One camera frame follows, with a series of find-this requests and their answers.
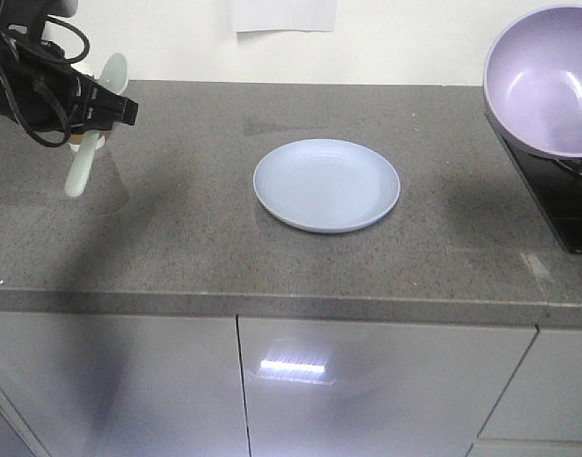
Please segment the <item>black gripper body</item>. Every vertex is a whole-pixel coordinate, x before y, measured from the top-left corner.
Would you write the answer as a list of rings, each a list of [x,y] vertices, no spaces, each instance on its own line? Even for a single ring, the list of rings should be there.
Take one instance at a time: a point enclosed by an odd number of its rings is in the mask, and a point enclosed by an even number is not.
[[[87,57],[88,37],[67,20],[76,1],[0,1],[0,115],[27,133],[70,132],[78,90],[71,66]],[[44,37],[47,24],[74,34],[75,56]]]

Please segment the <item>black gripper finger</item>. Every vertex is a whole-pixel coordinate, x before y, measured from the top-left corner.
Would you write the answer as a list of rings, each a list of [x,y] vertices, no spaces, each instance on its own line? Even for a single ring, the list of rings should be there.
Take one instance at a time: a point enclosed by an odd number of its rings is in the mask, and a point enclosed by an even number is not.
[[[85,119],[82,122],[73,124],[70,127],[70,133],[72,135],[80,135],[91,130],[110,131],[113,125],[114,119],[111,117],[92,117],[91,119]]]
[[[115,94],[102,86],[94,86],[87,103],[86,119],[111,117],[115,123],[133,126],[138,104],[130,98]]]

